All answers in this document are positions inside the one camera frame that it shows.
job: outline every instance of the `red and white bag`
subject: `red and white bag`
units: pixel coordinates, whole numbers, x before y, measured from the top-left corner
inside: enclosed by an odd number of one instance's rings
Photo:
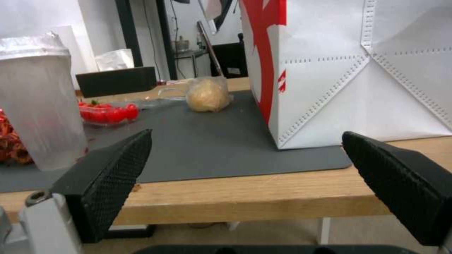
[[[251,88],[279,149],[451,135],[452,1],[240,0]]]

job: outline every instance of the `frosted plastic cup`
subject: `frosted plastic cup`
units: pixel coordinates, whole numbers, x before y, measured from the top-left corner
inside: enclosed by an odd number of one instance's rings
[[[0,39],[0,108],[42,171],[69,167],[87,149],[70,69],[53,33]]]

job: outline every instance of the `textured grip pad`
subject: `textured grip pad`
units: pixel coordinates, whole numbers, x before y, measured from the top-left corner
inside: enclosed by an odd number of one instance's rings
[[[151,145],[151,131],[141,131],[90,152],[54,183],[51,191],[65,196],[82,242],[104,237],[143,171]]]
[[[423,154],[353,132],[343,146],[376,196],[423,245],[440,245],[452,224],[452,174]]]

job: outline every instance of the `stitching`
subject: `stitching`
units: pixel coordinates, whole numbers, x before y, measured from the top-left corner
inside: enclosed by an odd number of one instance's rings
[[[368,63],[369,55],[364,56],[356,56],[357,61],[353,64],[353,66],[339,78],[336,83],[330,87],[314,104],[308,108],[308,110],[300,116],[295,123],[289,127],[287,131],[285,131],[280,137],[278,137],[278,141],[280,145],[283,145],[294,132],[297,132],[301,127],[303,127],[306,122],[313,117],[323,106],[325,106],[331,98],[336,95],[348,82],[350,79],[354,77],[354,74],[360,70],[360,66]]]
[[[364,3],[364,20],[363,26],[361,28],[361,45],[367,50],[370,50],[372,47],[373,17],[375,15],[376,5],[377,0],[367,0]]]
[[[298,59],[286,59],[284,61],[281,62],[281,64],[285,63],[285,64],[301,64],[301,63],[310,63],[311,59],[310,58],[298,58]]]
[[[417,97],[422,104],[424,104],[427,108],[431,109],[447,125],[449,126],[452,125],[452,121],[447,115],[447,112],[441,106],[439,106],[433,99],[427,96],[423,90],[419,89],[419,87],[413,84],[412,81],[406,78],[406,76],[401,71],[393,67],[392,64],[384,57],[384,55],[378,55],[374,59],[383,68],[385,68],[394,79],[396,79],[400,84],[402,84],[413,96]]]
[[[422,54],[436,54],[436,53],[449,53],[452,52],[452,46],[450,47],[437,47],[437,48],[426,48],[426,49],[414,49],[409,51],[396,51],[392,53],[394,56],[405,56],[405,55],[422,55]]]
[[[298,58],[298,59],[286,59],[281,62],[281,64],[304,64],[304,63],[310,63],[313,61],[317,62],[328,62],[328,61],[348,61],[348,60],[356,60],[360,57],[363,57],[366,55],[346,55],[346,56],[322,56],[318,57],[317,59],[311,59],[311,58]]]

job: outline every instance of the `gray desk mat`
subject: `gray desk mat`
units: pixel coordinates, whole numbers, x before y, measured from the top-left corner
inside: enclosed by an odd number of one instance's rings
[[[141,111],[120,127],[85,126],[91,150],[151,128],[152,150],[139,183],[279,174],[351,165],[340,146],[278,151],[249,91],[219,113],[196,113],[183,101]],[[0,192],[49,188],[66,169],[0,166]]]

